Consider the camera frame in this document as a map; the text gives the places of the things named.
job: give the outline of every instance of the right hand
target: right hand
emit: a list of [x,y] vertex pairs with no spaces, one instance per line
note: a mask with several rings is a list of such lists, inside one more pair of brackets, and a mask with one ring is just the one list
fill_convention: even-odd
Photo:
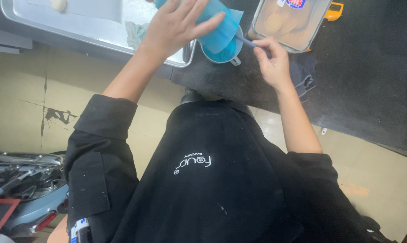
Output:
[[254,54],[259,61],[263,79],[274,87],[278,93],[291,91],[293,84],[290,79],[289,57],[286,49],[272,37],[256,40],[253,43],[269,49],[272,55],[272,59],[268,59],[261,48],[254,48]]

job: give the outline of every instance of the embroidered logo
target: embroidered logo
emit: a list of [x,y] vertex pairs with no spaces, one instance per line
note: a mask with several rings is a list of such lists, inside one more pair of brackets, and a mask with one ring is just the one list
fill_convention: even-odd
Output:
[[195,163],[195,164],[196,163],[204,163],[205,167],[209,167],[211,165],[211,156],[208,156],[208,160],[206,160],[206,157],[202,156],[202,155],[203,155],[202,153],[191,153],[191,154],[188,154],[188,155],[184,156],[185,159],[182,160],[179,163],[179,166],[175,168],[176,170],[174,171],[174,175],[179,173],[178,168],[184,167],[184,166],[189,165],[191,163]]

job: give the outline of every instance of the jacket pocket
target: jacket pocket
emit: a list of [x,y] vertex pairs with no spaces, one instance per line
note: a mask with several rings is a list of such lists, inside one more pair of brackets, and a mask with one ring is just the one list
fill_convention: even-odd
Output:
[[69,172],[69,229],[76,221],[110,210],[100,153],[77,159]]

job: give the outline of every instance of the floor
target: floor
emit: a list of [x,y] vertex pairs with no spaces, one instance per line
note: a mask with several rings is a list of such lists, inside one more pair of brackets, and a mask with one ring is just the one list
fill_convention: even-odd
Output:
[[[101,93],[121,66],[55,47],[34,44],[20,55],[0,53],[0,151],[63,151],[88,100]],[[152,78],[129,129],[140,178],[184,87]],[[265,137],[286,151],[278,114],[251,107]],[[407,233],[407,158],[356,137],[314,127],[333,160],[339,185],[382,233],[402,241]]]

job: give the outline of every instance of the hand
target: hand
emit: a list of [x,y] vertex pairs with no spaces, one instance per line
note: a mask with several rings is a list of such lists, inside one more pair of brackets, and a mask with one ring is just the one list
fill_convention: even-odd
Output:
[[222,12],[196,25],[209,0],[168,0],[152,18],[138,48],[164,61],[188,42],[214,30],[224,19]]
[[290,79],[289,57],[286,49],[272,37],[253,42],[257,46],[268,48],[273,56],[272,59],[268,59],[261,48],[256,47],[254,49],[263,79],[278,93],[291,91],[293,84]]

